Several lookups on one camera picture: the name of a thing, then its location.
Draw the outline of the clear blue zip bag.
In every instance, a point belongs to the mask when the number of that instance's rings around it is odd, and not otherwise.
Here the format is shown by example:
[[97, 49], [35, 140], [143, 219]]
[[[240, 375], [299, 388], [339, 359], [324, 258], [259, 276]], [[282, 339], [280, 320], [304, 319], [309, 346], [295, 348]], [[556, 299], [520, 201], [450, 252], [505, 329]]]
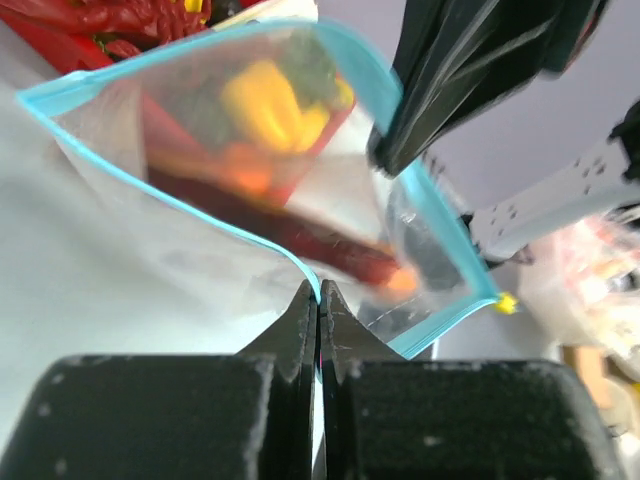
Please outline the clear blue zip bag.
[[179, 263], [215, 260], [267, 307], [333, 280], [356, 318], [405, 358], [475, 312], [518, 308], [411, 154], [374, 161], [402, 97], [361, 37], [284, 20], [202, 34], [18, 98], [125, 215]]

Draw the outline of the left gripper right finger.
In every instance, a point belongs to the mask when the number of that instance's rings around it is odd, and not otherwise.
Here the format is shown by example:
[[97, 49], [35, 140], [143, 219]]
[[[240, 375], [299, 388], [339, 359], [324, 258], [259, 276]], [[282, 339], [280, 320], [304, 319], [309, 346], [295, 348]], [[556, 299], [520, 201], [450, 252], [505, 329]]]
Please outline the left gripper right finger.
[[407, 361], [351, 313], [319, 303], [330, 479], [621, 479], [586, 387], [548, 360]]

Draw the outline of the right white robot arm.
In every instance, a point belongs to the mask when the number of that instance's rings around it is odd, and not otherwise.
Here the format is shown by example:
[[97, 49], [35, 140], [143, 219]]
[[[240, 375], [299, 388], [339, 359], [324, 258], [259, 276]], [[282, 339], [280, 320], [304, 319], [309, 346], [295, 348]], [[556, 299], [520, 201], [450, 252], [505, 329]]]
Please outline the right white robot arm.
[[[371, 163], [418, 177], [419, 157], [450, 130], [514, 94], [535, 76], [560, 76], [586, 48], [605, 1], [409, 1], [393, 67], [402, 97], [374, 130]], [[639, 109], [554, 175], [464, 216], [490, 263], [584, 217], [639, 202]]]

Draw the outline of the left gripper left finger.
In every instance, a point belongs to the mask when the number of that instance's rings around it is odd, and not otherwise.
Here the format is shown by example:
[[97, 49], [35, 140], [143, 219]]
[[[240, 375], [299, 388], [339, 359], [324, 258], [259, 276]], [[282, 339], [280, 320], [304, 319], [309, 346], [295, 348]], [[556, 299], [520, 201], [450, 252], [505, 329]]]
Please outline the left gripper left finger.
[[308, 479], [317, 303], [303, 282], [233, 355], [66, 357], [35, 384], [5, 479]]

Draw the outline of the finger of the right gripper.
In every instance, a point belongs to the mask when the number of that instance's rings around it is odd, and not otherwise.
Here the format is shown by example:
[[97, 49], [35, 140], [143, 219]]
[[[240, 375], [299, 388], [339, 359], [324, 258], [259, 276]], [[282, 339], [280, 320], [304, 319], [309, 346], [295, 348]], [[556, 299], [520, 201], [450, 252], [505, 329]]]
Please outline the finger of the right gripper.
[[561, 1], [408, 1], [393, 69], [402, 87], [373, 166], [397, 176], [439, 137], [543, 68]]

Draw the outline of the papaya slice toy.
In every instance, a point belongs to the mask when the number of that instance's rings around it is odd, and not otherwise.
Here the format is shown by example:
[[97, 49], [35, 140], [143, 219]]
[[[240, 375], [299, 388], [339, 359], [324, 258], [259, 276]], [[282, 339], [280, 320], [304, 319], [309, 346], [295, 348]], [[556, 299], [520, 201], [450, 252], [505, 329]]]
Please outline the papaya slice toy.
[[300, 258], [389, 296], [407, 296], [419, 286], [415, 269], [399, 263], [389, 249], [285, 210], [275, 189], [275, 160], [247, 144], [215, 154], [153, 148], [146, 160], [149, 182], [156, 188]]

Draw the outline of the yellow bell pepper toy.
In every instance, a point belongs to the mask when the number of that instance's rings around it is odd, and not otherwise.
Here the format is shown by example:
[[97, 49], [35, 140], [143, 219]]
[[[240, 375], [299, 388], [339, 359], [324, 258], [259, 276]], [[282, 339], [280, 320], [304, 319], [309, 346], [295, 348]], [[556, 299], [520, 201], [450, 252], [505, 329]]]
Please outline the yellow bell pepper toy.
[[220, 99], [236, 128], [278, 154], [308, 151], [330, 120], [321, 103], [301, 107], [289, 80], [270, 60], [256, 61], [229, 79]]

